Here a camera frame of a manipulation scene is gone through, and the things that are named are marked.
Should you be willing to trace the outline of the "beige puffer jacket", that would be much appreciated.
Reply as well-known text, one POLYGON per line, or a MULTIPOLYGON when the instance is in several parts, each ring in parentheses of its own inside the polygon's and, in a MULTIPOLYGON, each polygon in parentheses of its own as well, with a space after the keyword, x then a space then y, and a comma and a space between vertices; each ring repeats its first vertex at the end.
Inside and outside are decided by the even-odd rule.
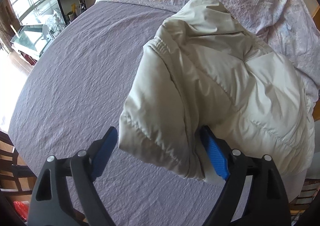
POLYGON ((119 148, 184 177, 221 184, 200 139, 208 126, 247 156, 270 155, 282 176, 306 170, 313 105, 287 57, 217 0, 189 0, 143 47, 119 119, 119 148))

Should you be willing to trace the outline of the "dark wooden chair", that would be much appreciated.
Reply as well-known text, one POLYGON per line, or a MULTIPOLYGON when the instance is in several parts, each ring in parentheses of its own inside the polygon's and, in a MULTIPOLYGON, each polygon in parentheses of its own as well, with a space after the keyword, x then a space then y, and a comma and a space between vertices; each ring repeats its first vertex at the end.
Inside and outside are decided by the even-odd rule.
POLYGON ((13 203, 29 202, 36 176, 20 157, 7 134, 1 131, 1 193, 13 203))

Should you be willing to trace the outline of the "purple bed sheet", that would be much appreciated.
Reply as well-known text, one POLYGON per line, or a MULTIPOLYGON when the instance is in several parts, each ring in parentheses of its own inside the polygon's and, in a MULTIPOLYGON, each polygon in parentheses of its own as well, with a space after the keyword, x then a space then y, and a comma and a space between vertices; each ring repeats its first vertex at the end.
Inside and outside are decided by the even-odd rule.
MULTIPOLYGON (((28 76, 9 126, 11 141, 33 173, 48 156, 73 156, 119 126, 143 45, 171 15, 99 2, 59 34, 28 76)), ((120 149, 94 186, 117 225, 202 225, 222 190, 120 149)))

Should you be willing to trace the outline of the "glass side table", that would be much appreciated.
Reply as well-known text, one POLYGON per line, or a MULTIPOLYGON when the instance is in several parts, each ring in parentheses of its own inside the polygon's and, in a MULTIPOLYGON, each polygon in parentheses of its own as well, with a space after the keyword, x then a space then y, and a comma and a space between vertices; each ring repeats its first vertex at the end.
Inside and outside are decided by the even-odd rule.
POLYGON ((12 48, 39 60, 53 41, 48 26, 43 24, 24 25, 11 39, 12 48))

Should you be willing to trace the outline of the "dark bottle on table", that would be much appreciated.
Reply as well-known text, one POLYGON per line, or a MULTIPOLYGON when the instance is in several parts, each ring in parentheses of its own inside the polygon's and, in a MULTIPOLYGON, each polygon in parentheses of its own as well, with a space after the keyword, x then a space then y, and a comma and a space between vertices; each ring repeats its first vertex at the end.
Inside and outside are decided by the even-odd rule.
POLYGON ((87 10, 85 0, 79 0, 79 8, 81 13, 84 13, 87 10))

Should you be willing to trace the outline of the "wooden chair at right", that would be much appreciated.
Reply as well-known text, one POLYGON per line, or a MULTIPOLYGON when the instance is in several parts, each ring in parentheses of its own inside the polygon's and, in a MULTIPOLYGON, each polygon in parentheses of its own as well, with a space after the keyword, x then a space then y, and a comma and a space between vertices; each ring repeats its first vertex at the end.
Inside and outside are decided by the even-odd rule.
POLYGON ((310 207, 319 193, 319 179, 306 179, 298 197, 290 202, 291 225, 310 207))

